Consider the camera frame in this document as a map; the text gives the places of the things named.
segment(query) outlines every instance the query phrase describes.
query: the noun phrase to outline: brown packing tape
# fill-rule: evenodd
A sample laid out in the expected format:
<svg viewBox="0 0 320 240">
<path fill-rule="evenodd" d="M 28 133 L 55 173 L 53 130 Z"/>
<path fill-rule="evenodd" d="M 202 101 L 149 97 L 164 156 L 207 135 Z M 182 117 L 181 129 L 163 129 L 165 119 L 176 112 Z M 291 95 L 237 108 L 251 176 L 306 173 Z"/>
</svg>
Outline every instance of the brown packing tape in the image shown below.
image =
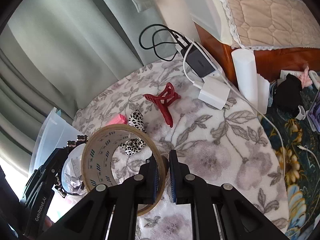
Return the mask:
<svg viewBox="0 0 320 240">
<path fill-rule="evenodd" d="M 126 124 L 113 124 L 101 128 L 91 136 L 84 148 L 82 153 L 81 172 L 84 185 L 88 191 L 91 191 L 95 185 L 100 183 L 107 184 L 109 187 L 115 185 L 116 182 L 111 171 L 111 159 L 115 150 L 118 148 L 118 145 L 130 138 L 141 138 L 146 142 L 157 161 L 159 170 L 159 186 L 156 201 L 153 205 L 145 205 L 140 208 L 138 210 L 138 216 L 141 216 L 153 209 L 159 202 L 164 191 L 166 177 L 165 166 L 161 154 L 147 134 Z"/>
</svg>

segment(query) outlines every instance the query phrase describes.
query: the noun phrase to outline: clear plastic container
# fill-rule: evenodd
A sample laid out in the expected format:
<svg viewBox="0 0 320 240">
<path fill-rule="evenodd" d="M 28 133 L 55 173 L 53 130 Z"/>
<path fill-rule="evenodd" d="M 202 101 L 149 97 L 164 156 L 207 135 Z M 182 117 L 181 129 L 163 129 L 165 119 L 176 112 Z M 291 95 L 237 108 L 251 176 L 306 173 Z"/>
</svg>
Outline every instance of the clear plastic container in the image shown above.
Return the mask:
<svg viewBox="0 0 320 240">
<path fill-rule="evenodd" d="M 56 111 L 57 108 L 54 107 L 41 126 L 31 157 L 29 175 L 44 164 L 55 148 L 66 147 L 68 140 L 76 141 L 77 135 L 83 135 L 56 114 Z"/>
</svg>

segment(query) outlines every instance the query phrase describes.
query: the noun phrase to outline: curtain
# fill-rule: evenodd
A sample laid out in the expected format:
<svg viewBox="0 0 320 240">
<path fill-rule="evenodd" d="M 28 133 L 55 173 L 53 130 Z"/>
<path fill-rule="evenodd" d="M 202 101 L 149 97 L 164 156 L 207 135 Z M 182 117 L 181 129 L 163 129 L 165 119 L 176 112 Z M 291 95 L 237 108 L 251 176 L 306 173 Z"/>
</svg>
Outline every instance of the curtain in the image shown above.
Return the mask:
<svg viewBox="0 0 320 240">
<path fill-rule="evenodd" d="M 157 60 L 140 32 L 163 21 L 152 2 L 23 0 L 0 35 L 0 155 L 27 171 L 52 107 L 71 123 L 101 91 Z M 142 42 L 151 45 L 150 30 Z M 159 32 L 155 42 L 171 41 Z M 174 54 L 173 45 L 157 49 Z"/>
</svg>

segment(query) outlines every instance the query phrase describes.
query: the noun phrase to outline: wooden headboard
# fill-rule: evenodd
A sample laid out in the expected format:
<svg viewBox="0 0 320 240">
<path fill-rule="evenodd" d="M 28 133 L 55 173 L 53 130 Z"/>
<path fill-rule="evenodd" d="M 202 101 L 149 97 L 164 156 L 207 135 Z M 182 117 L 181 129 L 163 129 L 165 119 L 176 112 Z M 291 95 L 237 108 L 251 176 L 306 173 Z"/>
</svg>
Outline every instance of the wooden headboard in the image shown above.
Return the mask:
<svg viewBox="0 0 320 240">
<path fill-rule="evenodd" d="M 227 78 L 237 85 L 236 71 L 233 65 L 231 52 L 233 49 L 215 39 L 205 29 L 196 25 L 202 46 L 218 61 L 226 73 Z M 257 73 L 269 81 L 280 77 L 280 70 L 303 71 L 308 64 L 310 70 L 320 71 L 320 49 L 274 49 L 256 50 L 254 52 Z"/>
</svg>

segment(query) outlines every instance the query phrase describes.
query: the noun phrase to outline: leopard print fabric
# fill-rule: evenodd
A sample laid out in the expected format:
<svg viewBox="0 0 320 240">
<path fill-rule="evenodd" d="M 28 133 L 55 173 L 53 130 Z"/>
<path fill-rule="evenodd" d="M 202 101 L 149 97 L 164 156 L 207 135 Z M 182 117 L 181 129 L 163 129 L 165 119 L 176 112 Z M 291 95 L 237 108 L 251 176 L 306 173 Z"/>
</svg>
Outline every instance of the leopard print fabric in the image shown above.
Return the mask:
<svg viewBox="0 0 320 240">
<path fill-rule="evenodd" d="M 128 118 L 128 125 L 133 126 L 139 129 L 142 132 L 146 132 L 143 127 L 143 116 L 139 110 L 135 110 L 130 114 Z M 146 143 L 140 138 L 131 139 L 124 143 L 121 143 L 119 146 L 123 148 L 126 155 L 130 156 L 132 154 L 140 152 Z"/>
</svg>

